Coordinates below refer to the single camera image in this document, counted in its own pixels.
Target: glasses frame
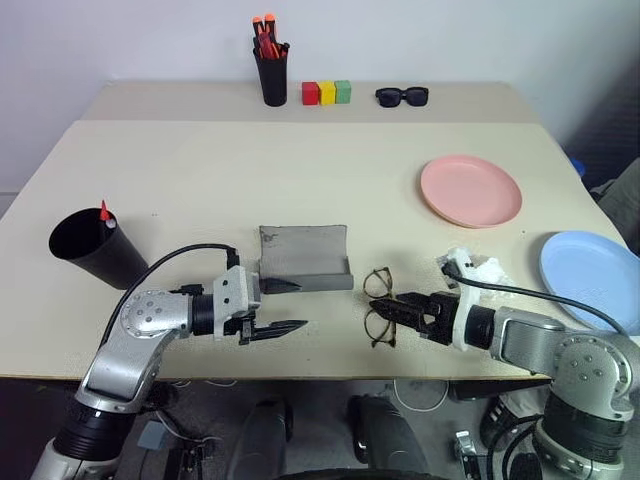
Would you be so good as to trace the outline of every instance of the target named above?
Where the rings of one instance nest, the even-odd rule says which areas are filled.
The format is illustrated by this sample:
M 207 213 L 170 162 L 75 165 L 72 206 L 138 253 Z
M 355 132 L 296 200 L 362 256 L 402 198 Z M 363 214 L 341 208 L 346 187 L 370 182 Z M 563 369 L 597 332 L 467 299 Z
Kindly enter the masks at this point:
M 381 272 L 385 272 L 387 274 L 388 280 L 383 278 L 383 276 L 381 275 Z M 371 295 L 367 291 L 367 282 L 369 281 L 369 279 L 371 279 L 373 277 L 377 277 L 378 279 L 380 279 L 382 284 L 387 288 L 387 293 L 385 293 L 383 295 Z M 362 282 L 362 290 L 364 291 L 364 294 L 367 297 L 369 297 L 369 298 L 371 298 L 373 300 L 379 300 L 381 298 L 394 298 L 394 295 L 393 295 L 393 276 L 391 275 L 391 271 L 389 270 L 389 267 L 382 267 L 382 268 L 374 269 L 369 275 L 364 277 L 364 281 Z M 375 348 L 376 345 L 378 345 L 379 343 L 386 343 L 391 348 L 395 348 L 396 347 L 396 343 L 397 343 L 396 342 L 396 330 L 397 330 L 396 322 L 392 322 L 390 320 L 387 320 L 387 326 L 384 328 L 382 333 L 376 337 L 374 335 L 371 335 L 371 332 L 369 331 L 369 327 L 367 325 L 367 320 L 369 319 L 369 317 L 371 316 L 372 313 L 374 313 L 374 310 L 370 309 L 364 316 L 364 331 L 366 332 L 367 336 L 371 339 L 371 348 Z M 390 340 L 385 340 L 384 337 L 389 332 L 389 329 L 391 329 L 391 339 Z

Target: yellow block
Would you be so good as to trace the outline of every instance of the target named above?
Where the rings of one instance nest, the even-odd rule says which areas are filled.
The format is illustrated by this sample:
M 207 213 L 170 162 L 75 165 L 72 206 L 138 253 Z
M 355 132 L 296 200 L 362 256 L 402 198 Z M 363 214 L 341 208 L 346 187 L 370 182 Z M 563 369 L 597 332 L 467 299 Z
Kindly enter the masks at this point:
M 333 82 L 318 82 L 320 87 L 320 105 L 336 103 L 336 86 Z

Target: glasses lens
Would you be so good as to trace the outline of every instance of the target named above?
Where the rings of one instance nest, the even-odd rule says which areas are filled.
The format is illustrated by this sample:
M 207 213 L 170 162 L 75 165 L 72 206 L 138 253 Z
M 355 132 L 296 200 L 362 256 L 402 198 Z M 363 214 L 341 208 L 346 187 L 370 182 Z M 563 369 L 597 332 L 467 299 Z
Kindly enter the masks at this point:
M 407 103 L 412 107 L 424 107 L 429 99 L 429 91 L 426 88 L 409 88 L 405 95 Z
M 364 281 L 364 293 L 371 298 L 387 297 L 391 295 L 392 282 L 389 270 L 374 270 Z
M 389 343 L 394 340 L 394 328 L 391 322 L 385 320 L 373 310 L 364 319 L 365 331 L 369 338 L 376 343 Z
M 390 88 L 381 88 L 376 92 L 376 97 L 378 97 L 380 106 L 385 108 L 397 107 L 402 100 L 402 94 Z

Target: red block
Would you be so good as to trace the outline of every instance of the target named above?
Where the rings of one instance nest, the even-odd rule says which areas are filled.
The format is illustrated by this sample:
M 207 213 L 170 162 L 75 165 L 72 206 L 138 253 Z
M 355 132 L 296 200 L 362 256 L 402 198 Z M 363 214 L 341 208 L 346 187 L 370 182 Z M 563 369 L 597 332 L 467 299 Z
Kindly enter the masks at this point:
M 320 98 L 320 88 L 316 82 L 302 82 L 302 104 L 317 105 Z

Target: table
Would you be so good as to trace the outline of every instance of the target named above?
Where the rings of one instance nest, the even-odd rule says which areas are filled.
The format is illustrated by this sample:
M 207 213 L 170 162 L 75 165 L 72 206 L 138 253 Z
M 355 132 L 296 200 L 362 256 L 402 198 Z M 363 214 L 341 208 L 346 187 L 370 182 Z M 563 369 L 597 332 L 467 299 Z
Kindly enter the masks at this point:
M 259 225 L 348 226 L 356 288 L 263 297 L 260 322 L 306 319 L 271 341 L 174 342 L 162 378 L 521 379 L 529 373 L 463 353 L 398 328 L 398 346 L 372 349 L 363 331 L 363 278 L 388 266 L 397 292 L 446 289 L 434 258 L 454 246 L 500 259 L 523 287 L 542 289 L 538 254 L 563 230 L 622 239 L 584 189 L 562 150 L 504 84 L 443 84 L 430 105 L 381 109 L 354 84 L 351 105 L 260 102 L 254 84 L 110 85 L 60 139 L 0 221 L 0 375 L 77 379 L 89 366 L 120 292 L 55 259 L 47 241 L 68 214 L 106 199 L 122 227 L 154 261 L 180 246 L 212 241 L 239 248 L 255 268 Z M 450 153 L 486 158 L 523 193 L 506 225 L 472 230 L 448 223 L 421 200 L 418 177 Z M 209 284 L 219 253 L 192 253 L 146 283 Z M 559 307 L 518 297 L 486 301 L 578 324 Z

